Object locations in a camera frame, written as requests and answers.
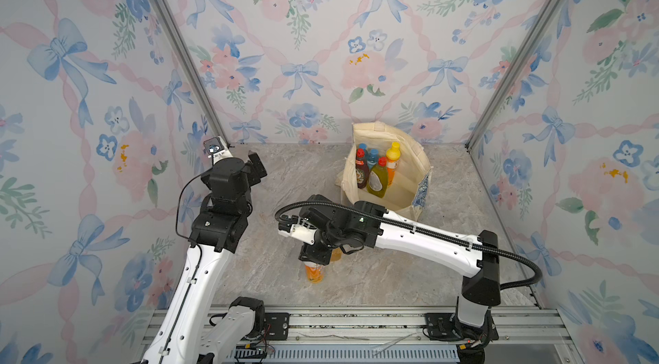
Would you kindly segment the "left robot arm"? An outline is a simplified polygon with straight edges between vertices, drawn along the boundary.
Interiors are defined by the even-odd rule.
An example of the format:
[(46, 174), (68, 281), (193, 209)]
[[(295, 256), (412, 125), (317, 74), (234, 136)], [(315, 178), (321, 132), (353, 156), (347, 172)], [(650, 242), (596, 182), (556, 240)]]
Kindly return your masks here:
[(201, 175), (209, 194), (192, 223), (180, 282), (142, 362), (223, 363), (243, 338), (259, 337), (264, 307), (256, 299), (232, 305), (209, 333), (204, 326), (216, 288), (248, 226), (252, 187), (266, 175), (255, 152), (246, 161), (227, 152), (214, 154), (211, 169)]

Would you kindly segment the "dark red Fairy bottle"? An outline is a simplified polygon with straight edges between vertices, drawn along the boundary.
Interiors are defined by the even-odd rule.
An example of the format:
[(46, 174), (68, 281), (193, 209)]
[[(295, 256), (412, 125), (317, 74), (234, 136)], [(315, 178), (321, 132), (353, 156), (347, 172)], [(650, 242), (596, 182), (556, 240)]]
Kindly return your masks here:
[(370, 168), (367, 165), (366, 154), (359, 149), (357, 149), (355, 154), (355, 173), (358, 189), (365, 188), (367, 186)]

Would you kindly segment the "yellow-green red cap bottle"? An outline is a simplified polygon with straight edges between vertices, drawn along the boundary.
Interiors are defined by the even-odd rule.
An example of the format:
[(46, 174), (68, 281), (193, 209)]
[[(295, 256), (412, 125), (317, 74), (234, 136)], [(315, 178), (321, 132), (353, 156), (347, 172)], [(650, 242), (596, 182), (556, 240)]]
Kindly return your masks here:
[(379, 198), (383, 198), (389, 185), (387, 159), (383, 156), (371, 168), (367, 182), (367, 191)]

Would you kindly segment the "yellow cap orange bottle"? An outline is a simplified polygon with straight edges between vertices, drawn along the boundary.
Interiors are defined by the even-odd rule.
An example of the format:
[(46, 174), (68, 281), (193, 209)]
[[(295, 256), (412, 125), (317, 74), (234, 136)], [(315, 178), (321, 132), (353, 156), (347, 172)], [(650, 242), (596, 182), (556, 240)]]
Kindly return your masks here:
[(324, 278), (323, 267), (319, 264), (305, 262), (305, 274), (311, 283), (321, 283)]
[(396, 170), (401, 155), (402, 155), (401, 144), (399, 142), (393, 142), (391, 144), (391, 147), (385, 153), (389, 186), (392, 184), (393, 179), (396, 175)]

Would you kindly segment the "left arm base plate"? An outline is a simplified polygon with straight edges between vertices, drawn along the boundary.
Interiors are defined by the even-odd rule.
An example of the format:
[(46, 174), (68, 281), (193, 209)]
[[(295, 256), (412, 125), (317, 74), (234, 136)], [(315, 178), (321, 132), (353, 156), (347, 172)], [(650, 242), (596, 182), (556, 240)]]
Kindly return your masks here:
[(260, 319), (261, 335), (265, 341), (286, 341), (290, 328), (289, 313), (265, 313)]

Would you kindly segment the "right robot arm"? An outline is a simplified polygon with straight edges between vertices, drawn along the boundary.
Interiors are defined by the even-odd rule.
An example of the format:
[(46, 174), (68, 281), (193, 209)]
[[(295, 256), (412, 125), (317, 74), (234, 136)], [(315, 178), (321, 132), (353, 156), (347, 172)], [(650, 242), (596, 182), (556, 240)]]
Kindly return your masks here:
[(331, 253), (366, 248), (394, 250), (420, 257), (458, 272), (462, 289), (456, 310), (447, 319), (428, 322), (427, 334), (443, 341), (484, 340), (494, 328), (491, 309), (501, 303), (496, 234), (460, 235), (408, 218), (367, 201), (342, 206), (321, 195), (292, 216), (282, 235), (302, 242), (300, 260), (327, 266)]

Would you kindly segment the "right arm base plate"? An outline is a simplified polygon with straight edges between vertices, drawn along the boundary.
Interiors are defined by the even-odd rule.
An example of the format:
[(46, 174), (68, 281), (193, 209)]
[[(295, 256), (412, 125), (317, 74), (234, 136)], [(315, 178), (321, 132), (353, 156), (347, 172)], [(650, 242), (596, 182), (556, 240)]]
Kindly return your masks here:
[(489, 343), (499, 340), (499, 333), (490, 310), (486, 312), (485, 321), (481, 327), (462, 324), (455, 313), (428, 313), (424, 315), (424, 319), (426, 325), (424, 333), (433, 341)]

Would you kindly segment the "orange pump soap bottle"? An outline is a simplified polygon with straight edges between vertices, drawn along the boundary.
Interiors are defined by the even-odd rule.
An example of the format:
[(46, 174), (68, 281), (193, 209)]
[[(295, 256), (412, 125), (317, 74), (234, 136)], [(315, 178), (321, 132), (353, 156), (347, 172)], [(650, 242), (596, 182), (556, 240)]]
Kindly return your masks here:
[(342, 256), (343, 256), (343, 252), (341, 251), (341, 249), (335, 248), (332, 251), (332, 254), (331, 254), (331, 263), (334, 263), (334, 262), (340, 260), (342, 258)]

